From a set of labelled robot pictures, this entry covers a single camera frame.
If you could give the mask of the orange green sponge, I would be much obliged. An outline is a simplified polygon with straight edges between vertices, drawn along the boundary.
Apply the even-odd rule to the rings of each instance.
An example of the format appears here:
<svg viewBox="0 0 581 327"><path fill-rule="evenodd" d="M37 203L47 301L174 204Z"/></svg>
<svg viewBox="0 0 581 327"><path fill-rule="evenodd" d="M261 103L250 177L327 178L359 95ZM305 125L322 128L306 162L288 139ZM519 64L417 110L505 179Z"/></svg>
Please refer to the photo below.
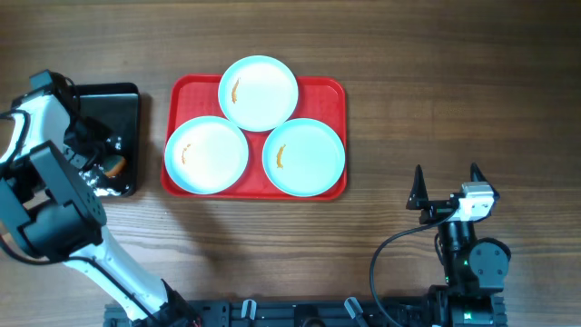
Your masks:
<svg viewBox="0 0 581 327"><path fill-rule="evenodd" d="M118 154L109 155L103 159L103 173L108 178L114 178L126 166L126 159Z"/></svg>

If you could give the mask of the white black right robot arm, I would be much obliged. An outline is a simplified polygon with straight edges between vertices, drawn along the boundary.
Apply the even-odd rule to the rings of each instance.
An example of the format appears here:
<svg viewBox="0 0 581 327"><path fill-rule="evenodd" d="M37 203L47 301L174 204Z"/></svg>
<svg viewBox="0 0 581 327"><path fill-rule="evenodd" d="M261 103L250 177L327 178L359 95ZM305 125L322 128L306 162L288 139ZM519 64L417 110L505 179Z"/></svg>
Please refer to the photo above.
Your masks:
<svg viewBox="0 0 581 327"><path fill-rule="evenodd" d="M420 210L419 223L438 228L439 257L446 283L423 296L424 326L506 326L503 292L511 251L494 238L477 238L475 225L488 218L499 193L476 164L470 180L447 200L430 200L420 166L406 208Z"/></svg>

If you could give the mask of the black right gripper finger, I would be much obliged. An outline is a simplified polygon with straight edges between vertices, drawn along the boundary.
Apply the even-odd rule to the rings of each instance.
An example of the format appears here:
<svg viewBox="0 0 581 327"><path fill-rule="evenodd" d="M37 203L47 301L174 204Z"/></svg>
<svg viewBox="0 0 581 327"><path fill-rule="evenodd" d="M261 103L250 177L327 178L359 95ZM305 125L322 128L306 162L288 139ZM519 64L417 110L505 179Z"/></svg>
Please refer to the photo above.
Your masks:
<svg viewBox="0 0 581 327"><path fill-rule="evenodd" d="M426 188L423 170L418 164L415 168L414 181L406 203L408 210L424 210L429 206L428 191Z"/></svg>
<svg viewBox="0 0 581 327"><path fill-rule="evenodd" d="M499 200L500 199L500 194L499 192L496 190L496 188L487 180L487 178L485 177L485 175L482 173L482 171L479 169L478 165L476 163L472 163L470 166L470 179L472 182L482 182L482 183L487 183L488 186L491 188L492 192L493 192L493 198L495 200Z"/></svg>

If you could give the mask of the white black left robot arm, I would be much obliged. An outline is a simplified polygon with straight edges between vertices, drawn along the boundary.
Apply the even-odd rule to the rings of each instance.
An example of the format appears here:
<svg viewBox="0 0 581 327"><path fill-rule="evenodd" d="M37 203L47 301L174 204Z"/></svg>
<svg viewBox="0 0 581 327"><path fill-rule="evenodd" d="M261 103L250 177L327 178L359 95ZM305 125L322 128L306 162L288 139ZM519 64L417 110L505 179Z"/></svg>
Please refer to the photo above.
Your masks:
<svg viewBox="0 0 581 327"><path fill-rule="evenodd" d="M75 84L44 70L3 118L3 251L33 266L62 264L114 298L131 326L199 326L202 317L114 239L105 196L134 191L141 98L135 84Z"/></svg>

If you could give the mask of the light blue plate top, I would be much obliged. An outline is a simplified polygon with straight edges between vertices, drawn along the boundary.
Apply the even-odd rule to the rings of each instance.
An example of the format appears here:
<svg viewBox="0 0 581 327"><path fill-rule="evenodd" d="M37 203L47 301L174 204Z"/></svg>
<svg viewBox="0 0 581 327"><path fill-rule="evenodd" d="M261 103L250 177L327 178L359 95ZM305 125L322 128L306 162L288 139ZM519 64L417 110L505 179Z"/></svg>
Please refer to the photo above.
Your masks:
<svg viewBox="0 0 581 327"><path fill-rule="evenodd" d="M285 123L299 100L298 81L282 61L251 55L222 75L218 101L226 118L249 132L267 132Z"/></svg>

